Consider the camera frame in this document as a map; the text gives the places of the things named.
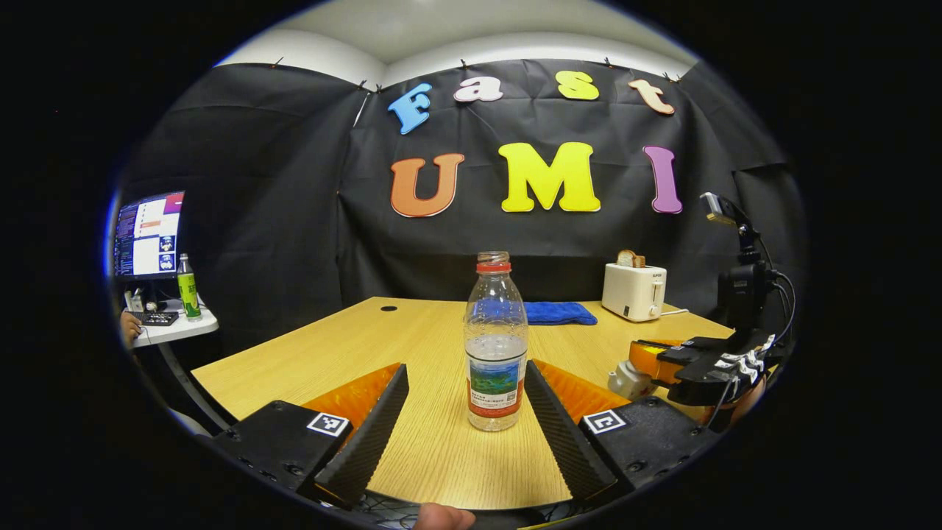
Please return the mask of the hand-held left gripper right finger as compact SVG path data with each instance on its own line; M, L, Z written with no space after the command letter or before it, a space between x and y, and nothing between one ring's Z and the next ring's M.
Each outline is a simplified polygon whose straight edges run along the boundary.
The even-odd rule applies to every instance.
M718 433L657 396L601 405L575 420L550 382L554 366L528 360L525 392L573 500L608 503L663 481L717 443Z

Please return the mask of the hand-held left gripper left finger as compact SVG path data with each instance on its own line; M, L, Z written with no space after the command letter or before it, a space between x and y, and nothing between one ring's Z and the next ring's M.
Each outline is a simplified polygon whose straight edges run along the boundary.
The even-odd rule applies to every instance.
M407 366L390 364L304 406L273 400L216 435L214 446L283 489L353 509L408 395Z

